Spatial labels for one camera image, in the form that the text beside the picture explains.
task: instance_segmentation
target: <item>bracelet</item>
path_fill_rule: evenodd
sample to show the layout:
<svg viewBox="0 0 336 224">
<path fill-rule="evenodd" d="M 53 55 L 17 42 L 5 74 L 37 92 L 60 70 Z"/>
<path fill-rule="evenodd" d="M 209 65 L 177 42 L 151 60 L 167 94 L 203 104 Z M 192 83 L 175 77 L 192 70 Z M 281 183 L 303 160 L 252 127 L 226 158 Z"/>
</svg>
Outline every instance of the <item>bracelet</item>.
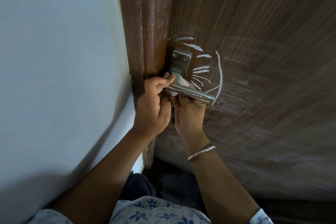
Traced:
<svg viewBox="0 0 336 224">
<path fill-rule="evenodd" d="M 205 147 L 204 149 L 200 150 L 198 153 L 194 154 L 194 155 L 191 155 L 189 158 L 188 158 L 188 161 L 192 161 L 194 158 L 196 158 L 198 155 L 202 154 L 202 153 L 205 153 L 205 152 L 208 152 L 212 149 L 215 149 L 216 146 L 214 145 L 210 145 L 210 146 L 207 146 Z"/>
</svg>

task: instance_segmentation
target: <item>wall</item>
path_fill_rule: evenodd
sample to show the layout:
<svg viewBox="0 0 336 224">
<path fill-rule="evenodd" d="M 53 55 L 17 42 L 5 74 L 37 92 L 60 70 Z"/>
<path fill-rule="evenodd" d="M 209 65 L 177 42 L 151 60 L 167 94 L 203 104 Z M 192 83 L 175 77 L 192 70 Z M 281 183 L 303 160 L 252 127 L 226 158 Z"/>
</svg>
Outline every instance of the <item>wall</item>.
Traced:
<svg viewBox="0 0 336 224">
<path fill-rule="evenodd" d="M 134 105 L 118 0 L 0 4 L 0 222 L 22 223 L 118 143 Z"/>
</svg>

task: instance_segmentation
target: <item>right hand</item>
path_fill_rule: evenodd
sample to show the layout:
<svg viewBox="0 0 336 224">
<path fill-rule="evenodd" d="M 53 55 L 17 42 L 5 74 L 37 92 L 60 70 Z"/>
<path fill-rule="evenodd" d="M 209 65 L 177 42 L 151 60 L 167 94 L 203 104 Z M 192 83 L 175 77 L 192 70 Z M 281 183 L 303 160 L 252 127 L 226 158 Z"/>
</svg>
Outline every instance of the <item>right hand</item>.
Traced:
<svg viewBox="0 0 336 224">
<path fill-rule="evenodd" d="M 175 127 L 184 141 L 198 137 L 203 133 L 203 119 L 206 103 L 178 94 L 171 100 L 175 108 Z"/>
</svg>

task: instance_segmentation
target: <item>white cloth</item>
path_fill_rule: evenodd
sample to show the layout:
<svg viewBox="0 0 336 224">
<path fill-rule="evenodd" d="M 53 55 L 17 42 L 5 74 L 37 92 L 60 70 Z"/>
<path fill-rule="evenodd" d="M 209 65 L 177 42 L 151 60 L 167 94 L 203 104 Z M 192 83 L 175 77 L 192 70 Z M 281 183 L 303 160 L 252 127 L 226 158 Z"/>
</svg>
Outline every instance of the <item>white cloth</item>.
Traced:
<svg viewBox="0 0 336 224">
<path fill-rule="evenodd" d="M 59 212 L 43 209 L 37 212 L 29 224 L 72 224 Z M 118 201 L 109 224 L 210 224 L 210 220 L 200 211 L 172 204 L 157 197 L 141 197 L 135 201 Z M 270 218 L 260 209 L 248 224 L 272 224 Z"/>
</svg>

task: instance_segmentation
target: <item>wooden door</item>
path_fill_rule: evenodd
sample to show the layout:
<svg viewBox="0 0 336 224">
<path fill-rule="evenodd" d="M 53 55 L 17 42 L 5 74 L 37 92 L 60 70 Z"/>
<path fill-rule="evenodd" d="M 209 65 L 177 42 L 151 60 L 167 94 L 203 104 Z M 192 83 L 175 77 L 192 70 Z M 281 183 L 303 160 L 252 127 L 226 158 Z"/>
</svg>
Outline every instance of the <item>wooden door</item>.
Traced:
<svg viewBox="0 0 336 224">
<path fill-rule="evenodd" d="M 192 53 L 205 133 L 255 197 L 336 199 L 335 23 L 336 0 L 173 0 L 167 54 Z M 172 123 L 155 155 L 192 171 Z"/>
</svg>

